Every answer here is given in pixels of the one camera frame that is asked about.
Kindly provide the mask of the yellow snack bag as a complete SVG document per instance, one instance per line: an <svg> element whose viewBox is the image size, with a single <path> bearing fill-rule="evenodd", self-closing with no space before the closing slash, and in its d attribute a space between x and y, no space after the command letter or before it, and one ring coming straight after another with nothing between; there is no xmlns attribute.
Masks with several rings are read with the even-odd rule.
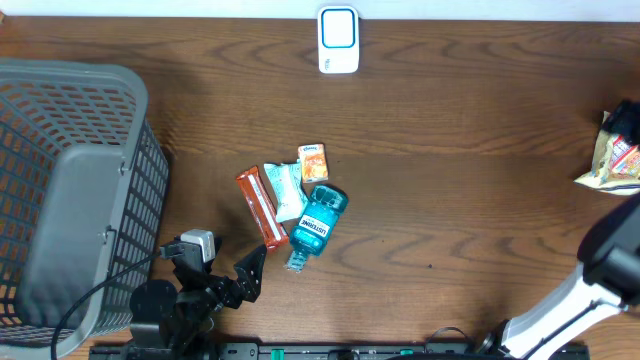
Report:
<svg viewBox="0 0 640 360"><path fill-rule="evenodd" d="M630 145L622 135L600 130L595 142L591 169L574 182L618 196L638 194L639 146Z"/></svg>

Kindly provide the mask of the orange-red snack bar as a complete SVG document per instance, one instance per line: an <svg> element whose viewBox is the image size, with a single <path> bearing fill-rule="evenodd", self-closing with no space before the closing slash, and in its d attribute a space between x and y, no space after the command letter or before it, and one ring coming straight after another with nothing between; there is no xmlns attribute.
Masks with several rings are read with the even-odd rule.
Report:
<svg viewBox="0 0 640 360"><path fill-rule="evenodd" d="M276 209L269 198L258 167L253 166L239 174L236 183L259 227L267 250L273 252L287 244L289 236L284 226L276 220Z"/></svg>

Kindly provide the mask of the light green wipes pack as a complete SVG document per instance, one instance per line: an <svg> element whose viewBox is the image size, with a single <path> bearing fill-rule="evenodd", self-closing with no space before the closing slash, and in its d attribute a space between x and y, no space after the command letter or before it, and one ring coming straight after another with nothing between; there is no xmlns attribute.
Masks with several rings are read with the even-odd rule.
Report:
<svg viewBox="0 0 640 360"><path fill-rule="evenodd" d="M265 163L263 167L278 202L276 221L300 218L308 203L302 188L301 164Z"/></svg>

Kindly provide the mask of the teal mouthwash bottle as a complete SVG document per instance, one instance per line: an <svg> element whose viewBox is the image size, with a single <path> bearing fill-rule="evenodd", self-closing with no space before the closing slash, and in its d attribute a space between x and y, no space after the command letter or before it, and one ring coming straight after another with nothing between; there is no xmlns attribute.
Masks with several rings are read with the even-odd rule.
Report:
<svg viewBox="0 0 640 360"><path fill-rule="evenodd" d="M292 253L286 268L301 272L310 257L319 257L349 203L346 194L332 186L313 188L298 223L290 236Z"/></svg>

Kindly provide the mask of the orange tissue pack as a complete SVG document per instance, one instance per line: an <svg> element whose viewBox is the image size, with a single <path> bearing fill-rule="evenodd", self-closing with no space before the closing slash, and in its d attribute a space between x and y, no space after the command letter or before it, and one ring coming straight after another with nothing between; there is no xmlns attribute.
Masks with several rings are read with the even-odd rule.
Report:
<svg viewBox="0 0 640 360"><path fill-rule="evenodd" d="M298 156L304 183L326 181L329 178L323 144L301 145L298 147Z"/></svg>

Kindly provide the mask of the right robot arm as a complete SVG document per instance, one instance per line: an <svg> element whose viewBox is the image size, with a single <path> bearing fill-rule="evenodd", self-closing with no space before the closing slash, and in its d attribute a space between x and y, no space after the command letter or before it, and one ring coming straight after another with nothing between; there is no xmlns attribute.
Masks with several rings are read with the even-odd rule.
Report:
<svg viewBox="0 0 640 360"><path fill-rule="evenodd" d="M574 271L528 312L483 343L483 352L549 359L589 327L639 304L639 103L606 112L582 186L627 197L585 235Z"/></svg>

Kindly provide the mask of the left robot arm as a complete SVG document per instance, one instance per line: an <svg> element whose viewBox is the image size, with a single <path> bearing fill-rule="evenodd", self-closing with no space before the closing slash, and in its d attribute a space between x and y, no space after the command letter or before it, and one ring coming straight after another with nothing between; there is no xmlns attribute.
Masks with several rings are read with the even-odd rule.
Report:
<svg viewBox="0 0 640 360"><path fill-rule="evenodd" d="M213 314L255 302L262 286L268 249L260 245L234 265L237 277L215 276L202 246L179 238L160 248L174 265L182 285L163 279L138 286L129 300L132 312L127 359L218 359L219 347L208 339Z"/></svg>

